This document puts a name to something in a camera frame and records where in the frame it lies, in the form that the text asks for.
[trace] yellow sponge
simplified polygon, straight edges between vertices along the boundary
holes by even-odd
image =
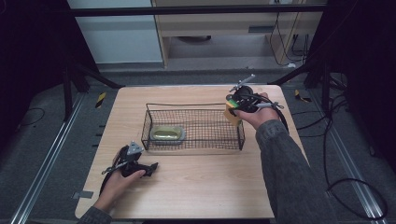
[[[230,100],[225,104],[225,110],[224,110],[224,117],[231,122],[231,124],[235,127],[239,126],[241,124],[241,119],[232,113],[230,113],[230,108],[235,108],[237,107],[237,104]]]

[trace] wire basket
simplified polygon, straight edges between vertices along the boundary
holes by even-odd
[[[142,132],[146,150],[177,150],[184,148],[240,149],[245,143],[243,123],[233,126],[224,115],[224,109],[213,109],[224,104],[159,105],[146,104],[147,111]],[[181,135],[174,140],[153,137],[158,127],[176,128]]]

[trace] sleeve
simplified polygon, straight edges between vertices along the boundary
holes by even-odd
[[[303,153],[283,123],[268,120],[256,132],[262,174],[276,223],[337,223]]]
[[[112,218],[109,214],[92,206],[81,217],[78,224],[109,224],[111,220]]]

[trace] hand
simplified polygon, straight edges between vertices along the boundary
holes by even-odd
[[[127,177],[123,177],[120,170],[114,171],[107,180],[102,194],[93,206],[109,213],[122,194],[145,173],[146,171],[140,170]]]
[[[268,94],[265,92],[260,93],[260,95],[268,98]],[[279,119],[279,115],[271,107],[259,109],[255,113],[247,113],[242,110],[235,110],[234,112],[239,118],[244,119],[251,124],[255,130],[257,130],[267,120]]]

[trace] white wall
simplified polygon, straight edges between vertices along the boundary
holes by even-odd
[[[151,7],[149,0],[68,0],[71,8]],[[98,65],[162,63],[153,16],[76,18]]]

